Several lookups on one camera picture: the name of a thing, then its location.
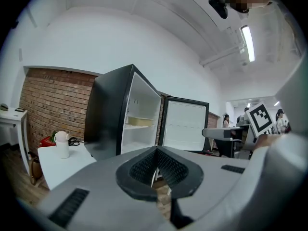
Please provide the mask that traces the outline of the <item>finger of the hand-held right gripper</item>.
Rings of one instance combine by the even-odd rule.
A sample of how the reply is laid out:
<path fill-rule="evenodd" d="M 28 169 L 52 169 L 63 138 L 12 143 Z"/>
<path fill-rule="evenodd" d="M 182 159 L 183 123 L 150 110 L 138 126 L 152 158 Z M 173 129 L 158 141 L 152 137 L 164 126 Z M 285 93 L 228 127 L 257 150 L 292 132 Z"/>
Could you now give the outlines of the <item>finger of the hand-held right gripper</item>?
<path fill-rule="evenodd" d="M 243 133 L 250 129 L 250 125 L 231 128 L 205 128 L 202 135 L 212 139 L 241 139 Z"/>

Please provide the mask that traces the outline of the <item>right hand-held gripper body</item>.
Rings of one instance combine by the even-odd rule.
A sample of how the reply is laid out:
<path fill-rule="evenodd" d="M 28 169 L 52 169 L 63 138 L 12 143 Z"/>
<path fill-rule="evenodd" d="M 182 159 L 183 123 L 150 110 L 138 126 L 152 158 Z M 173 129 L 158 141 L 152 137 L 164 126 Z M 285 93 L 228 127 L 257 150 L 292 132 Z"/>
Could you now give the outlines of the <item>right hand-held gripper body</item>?
<path fill-rule="evenodd" d="M 245 112 L 244 121 L 248 122 L 248 132 L 243 149 L 252 151 L 259 136 L 273 126 L 273 120 L 265 104 L 260 102 Z"/>

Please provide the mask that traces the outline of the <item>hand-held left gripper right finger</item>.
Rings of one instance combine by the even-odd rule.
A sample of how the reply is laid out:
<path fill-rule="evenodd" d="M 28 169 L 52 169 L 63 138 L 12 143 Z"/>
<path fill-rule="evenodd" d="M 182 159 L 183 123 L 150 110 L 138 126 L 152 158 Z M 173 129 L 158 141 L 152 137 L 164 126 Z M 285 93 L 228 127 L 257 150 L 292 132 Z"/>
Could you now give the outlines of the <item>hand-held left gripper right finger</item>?
<path fill-rule="evenodd" d="M 198 164 L 202 183 L 177 200 L 185 231 L 304 231 L 308 228 L 308 139 L 289 133 L 259 146 L 250 160 L 167 148 Z"/>

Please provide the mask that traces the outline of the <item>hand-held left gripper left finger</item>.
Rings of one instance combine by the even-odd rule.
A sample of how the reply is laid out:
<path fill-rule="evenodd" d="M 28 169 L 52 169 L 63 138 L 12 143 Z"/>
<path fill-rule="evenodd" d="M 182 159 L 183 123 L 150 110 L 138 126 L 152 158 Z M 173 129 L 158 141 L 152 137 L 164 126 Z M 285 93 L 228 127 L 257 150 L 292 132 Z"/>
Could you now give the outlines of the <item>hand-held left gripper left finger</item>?
<path fill-rule="evenodd" d="M 75 190 L 89 193 L 67 225 L 69 231 L 174 231 L 155 202 L 135 200 L 116 182 L 116 170 L 145 149 L 97 161 L 59 184 L 39 203 L 47 218 Z"/>

